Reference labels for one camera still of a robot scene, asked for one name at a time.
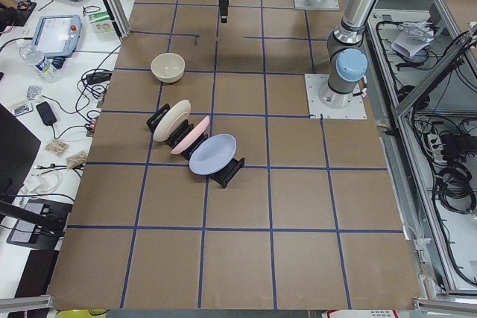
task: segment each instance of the black monitor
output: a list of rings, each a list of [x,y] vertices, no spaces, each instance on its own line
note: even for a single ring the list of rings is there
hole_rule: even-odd
[[[29,200],[25,209],[11,205],[23,186],[40,145],[41,141],[0,105],[0,222],[5,216],[19,219],[7,242],[52,249],[63,233],[66,216],[72,206],[44,199]]]

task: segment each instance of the white table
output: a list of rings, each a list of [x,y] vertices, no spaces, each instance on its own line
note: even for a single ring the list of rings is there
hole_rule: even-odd
[[[77,89],[77,82],[80,76],[89,69],[95,69],[100,62],[112,50],[120,45],[119,39],[114,31],[103,34],[96,34],[89,24],[87,15],[83,17],[83,7],[95,5],[105,11],[102,0],[80,0],[77,2],[67,0],[53,0],[53,2],[42,9],[51,0],[33,0],[37,2],[37,8],[31,14],[25,27],[17,27],[8,34],[0,36],[0,46],[10,39],[17,37],[32,37],[37,27],[38,19],[46,15],[71,15],[77,14],[80,16],[83,28],[81,31],[80,41],[77,46],[77,51],[68,58],[60,70],[59,80],[54,83],[44,83],[33,70],[30,69],[20,58],[18,54],[18,47],[15,44],[7,45],[0,53],[0,71],[4,72],[4,77],[0,81],[0,103],[6,107],[11,104],[26,100],[26,92],[29,86],[42,86],[42,93],[50,98],[54,98],[61,102],[63,107],[72,112],[74,111],[75,102],[80,95]],[[133,0],[121,0],[126,16],[129,18],[133,9]],[[101,66],[105,69],[113,69],[116,63],[118,49],[112,54],[106,62]],[[96,109],[97,101],[91,98],[90,105],[83,111],[86,114],[90,109]],[[59,106],[47,100],[57,116],[58,122],[55,124],[57,134],[64,129],[74,125],[82,125],[85,123],[84,119],[79,115],[69,115],[60,110]],[[64,165],[66,157],[71,156],[81,150],[86,152],[91,145],[91,138],[85,136],[84,129],[74,129],[68,131],[63,135],[62,139],[68,141],[69,149],[63,154],[61,158],[53,153],[46,151],[44,148],[47,143],[53,139],[51,128],[43,125],[36,110],[25,115],[21,115],[18,119],[35,135],[42,144],[40,152],[35,160],[35,165],[49,165],[56,163]],[[32,169],[31,174],[38,174],[39,171]],[[63,171],[63,181],[56,192],[75,197],[79,177],[72,171]],[[68,203],[66,198],[50,197],[50,200],[62,201]],[[14,203],[18,204],[20,199],[17,198]],[[15,220],[5,218],[2,222],[4,225],[13,227]],[[0,228],[0,299],[12,298],[15,295],[21,278],[25,262],[28,257],[30,249],[25,247],[14,246],[6,244],[6,238],[10,230]],[[7,314],[0,314],[0,318],[6,317]]]

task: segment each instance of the plate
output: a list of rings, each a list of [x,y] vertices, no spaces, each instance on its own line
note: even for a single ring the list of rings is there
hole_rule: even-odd
[[[179,144],[176,145],[171,150],[171,154],[181,154],[184,150],[189,148],[192,145],[192,143],[194,143],[195,140],[199,138],[202,133],[205,132],[205,130],[209,126],[209,122],[210,122],[209,116],[205,117],[202,121],[200,121],[199,124],[196,127],[194,127],[187,134],[187,136],[185,136],[184,139],[180,141]]]
[[[234,136],[225,133],[212,136],[192,153],[189,167],[199,175],[217,173],[230,162],[236,149]]]
[[[153,134],[154,141],[165,141],[191,113],[189,100],[177,102],[161,119]]]

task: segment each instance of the water bottle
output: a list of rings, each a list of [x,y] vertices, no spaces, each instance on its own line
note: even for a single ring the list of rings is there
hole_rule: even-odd
[[[19,39],[16,44],[20,47],[20,57],[45,81],[54,82],[58,70],[46,58],[45,54],[37,49],[34,44],[28,44],[24,39]]]

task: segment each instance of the white bowl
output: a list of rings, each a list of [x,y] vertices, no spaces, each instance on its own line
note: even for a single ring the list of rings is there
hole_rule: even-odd
[[[179,80],[186,68],[186,61],[173,52],[166,52],[156,56],[151,63],[151,71],[157,80],[166,83],[173,83]]]

